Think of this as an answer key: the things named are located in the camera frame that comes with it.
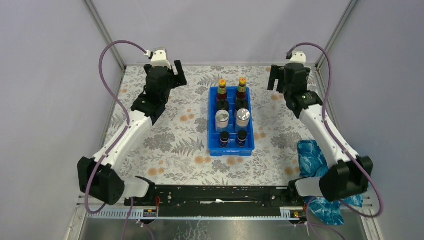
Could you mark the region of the sauce bottle red label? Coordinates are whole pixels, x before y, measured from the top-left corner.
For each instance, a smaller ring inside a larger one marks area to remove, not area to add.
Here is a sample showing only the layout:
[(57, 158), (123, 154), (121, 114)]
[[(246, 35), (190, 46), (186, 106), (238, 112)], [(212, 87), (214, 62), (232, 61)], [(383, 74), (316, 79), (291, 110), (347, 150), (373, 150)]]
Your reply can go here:
[(241, 77), (238, 82), (236, 99), (245, 100), (246, 97), (247, 97), (247, 79), (245, 77)]

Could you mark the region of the yellow cap sauce bottle front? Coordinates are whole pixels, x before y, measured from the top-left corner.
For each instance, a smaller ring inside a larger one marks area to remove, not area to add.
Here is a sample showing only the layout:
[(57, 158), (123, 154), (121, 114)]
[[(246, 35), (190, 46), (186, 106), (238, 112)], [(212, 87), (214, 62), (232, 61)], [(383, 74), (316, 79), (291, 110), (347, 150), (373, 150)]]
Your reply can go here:
[(227, 81), (223, 78), (219, 80), (216, 99), (217, 101), (226, 101), (228, 98)]

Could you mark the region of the clear jar black knob lid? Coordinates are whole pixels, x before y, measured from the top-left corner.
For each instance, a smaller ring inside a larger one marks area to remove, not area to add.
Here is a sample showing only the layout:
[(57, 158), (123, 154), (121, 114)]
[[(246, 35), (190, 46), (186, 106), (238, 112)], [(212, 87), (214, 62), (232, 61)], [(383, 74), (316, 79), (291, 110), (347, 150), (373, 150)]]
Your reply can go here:
[(229, 111), (230, 110), (230, 104), (227, 100), (220, 100), (216, 103), (216, 110), (217, 111)]

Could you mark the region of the silver lid jar white beads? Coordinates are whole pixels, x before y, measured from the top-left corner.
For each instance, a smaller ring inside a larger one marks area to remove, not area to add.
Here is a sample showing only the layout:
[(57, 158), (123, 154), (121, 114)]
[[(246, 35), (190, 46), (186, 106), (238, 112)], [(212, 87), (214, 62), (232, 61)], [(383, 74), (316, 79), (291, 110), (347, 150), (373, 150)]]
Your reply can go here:
[(215, 114), (215, 130), (218, 133), (227, 131), (230, 120), (230, 114), (227, 110), (218, 110)]

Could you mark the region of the small brown spice bottle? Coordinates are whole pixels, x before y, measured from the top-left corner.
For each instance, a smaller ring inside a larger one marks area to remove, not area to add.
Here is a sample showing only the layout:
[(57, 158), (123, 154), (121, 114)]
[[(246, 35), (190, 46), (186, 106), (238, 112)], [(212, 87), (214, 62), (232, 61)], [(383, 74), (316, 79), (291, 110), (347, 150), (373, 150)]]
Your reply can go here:
[(230, 134), (227, 131), (223, 131), (219, 136), (219, 146), (221, 148), (226, 148), (230, 141)]
[(246, 144), (246, 140), (248, 137), (248, 132), (245, 129), (241, 129), (237, 133), (236, 144), (238, 147), (243, 148)]

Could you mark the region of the small brown spice bottle front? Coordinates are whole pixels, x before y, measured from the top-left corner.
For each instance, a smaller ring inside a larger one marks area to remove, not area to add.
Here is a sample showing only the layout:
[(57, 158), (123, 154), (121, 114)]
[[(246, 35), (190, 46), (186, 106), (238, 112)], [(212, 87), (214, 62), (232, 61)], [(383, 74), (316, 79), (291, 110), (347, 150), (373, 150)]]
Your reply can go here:
[(248, 132), (245, 129), (241, 129), (237, 133), (236, 144), (238, 147), (243, 148), (246, 144), (246, 140), (248, 137)]

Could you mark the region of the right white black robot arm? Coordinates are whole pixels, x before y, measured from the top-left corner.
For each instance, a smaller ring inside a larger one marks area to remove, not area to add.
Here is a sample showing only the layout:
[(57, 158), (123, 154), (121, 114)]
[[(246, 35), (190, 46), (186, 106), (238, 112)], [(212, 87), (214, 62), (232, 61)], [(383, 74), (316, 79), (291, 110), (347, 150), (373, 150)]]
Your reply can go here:
[(289, 182), (287, 201), (301, 205), (307, 197), (324, 197), (330, 202), (368, 190), (366, 176), (373, 170), (368, 156), (361, 157), (343, 139), (328, 115), (319, 95), (307, 89), (311, 70), (302, 63), (272, 65), (267, 89), (283, 94), (287, 107), (312, 134), (320, 147), (328, 172), (323, 177), (304, 177)]

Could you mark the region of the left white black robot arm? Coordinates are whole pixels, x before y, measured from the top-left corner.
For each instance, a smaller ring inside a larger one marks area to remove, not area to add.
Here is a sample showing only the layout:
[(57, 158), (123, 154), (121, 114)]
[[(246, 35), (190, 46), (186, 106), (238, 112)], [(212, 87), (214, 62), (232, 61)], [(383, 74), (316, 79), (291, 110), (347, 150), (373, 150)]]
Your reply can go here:
[(145, 177), (124, 178), (119, 170), (128, 153), (153, 128), (166, 109), (172, 89), (186, 86), (180, 60), (174, 66), (146, 64), (146, 85), (126, 114), (126, 121), (110, 141), (91, 158), (77, 164), (80, 191), (107, 205), (135, 198), (148, 206), (155, 200), (155, 184)]

